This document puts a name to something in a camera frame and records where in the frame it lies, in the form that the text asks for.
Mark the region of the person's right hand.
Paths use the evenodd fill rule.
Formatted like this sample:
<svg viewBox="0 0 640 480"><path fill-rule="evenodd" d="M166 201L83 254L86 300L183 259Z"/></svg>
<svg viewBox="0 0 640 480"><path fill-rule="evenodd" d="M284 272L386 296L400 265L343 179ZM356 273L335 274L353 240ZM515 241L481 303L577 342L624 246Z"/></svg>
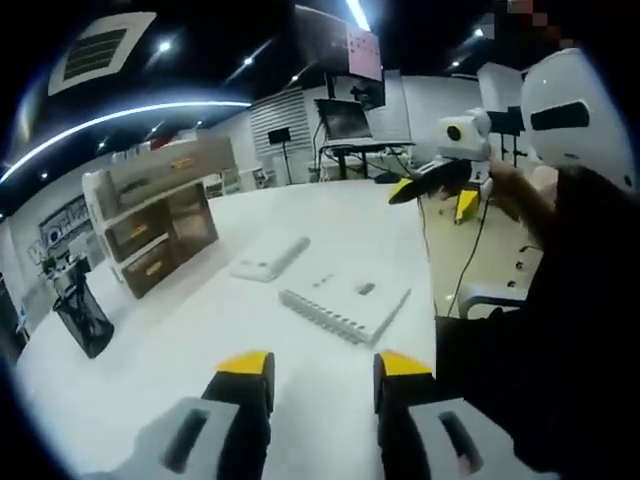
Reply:
<svg viewBox="0 0 640 480"><path fill-rule="evenodd" d="M502 210L514 221L519 220L518 200L516 189L524 180L524 177L511 164L491 159L489 162L489 174L493 182L490 202Z"/></svg>

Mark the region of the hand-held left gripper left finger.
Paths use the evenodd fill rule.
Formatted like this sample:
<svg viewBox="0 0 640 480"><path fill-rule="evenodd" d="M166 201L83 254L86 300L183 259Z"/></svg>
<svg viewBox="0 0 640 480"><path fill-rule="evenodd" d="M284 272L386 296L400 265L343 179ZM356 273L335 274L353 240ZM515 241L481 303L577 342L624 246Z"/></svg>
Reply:
<svg viewBox="0 0 640 480"><path fill-rule="evenodd" d="M137 435L108 479L259 479L271 442L275 357L247 351L221 362L198 398L178 401Z"/></svg>

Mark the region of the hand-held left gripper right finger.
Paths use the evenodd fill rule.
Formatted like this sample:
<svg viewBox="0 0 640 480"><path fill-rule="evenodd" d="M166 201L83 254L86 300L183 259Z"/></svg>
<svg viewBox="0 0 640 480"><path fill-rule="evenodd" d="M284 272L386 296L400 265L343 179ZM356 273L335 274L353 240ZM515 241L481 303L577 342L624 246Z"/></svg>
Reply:
<svg viewBox="0 0 640 480"><path fill-rule="evenodd" d="M387 479L529 479L513 441L420 361L392 350L374 355L377 441Z"/></svg>

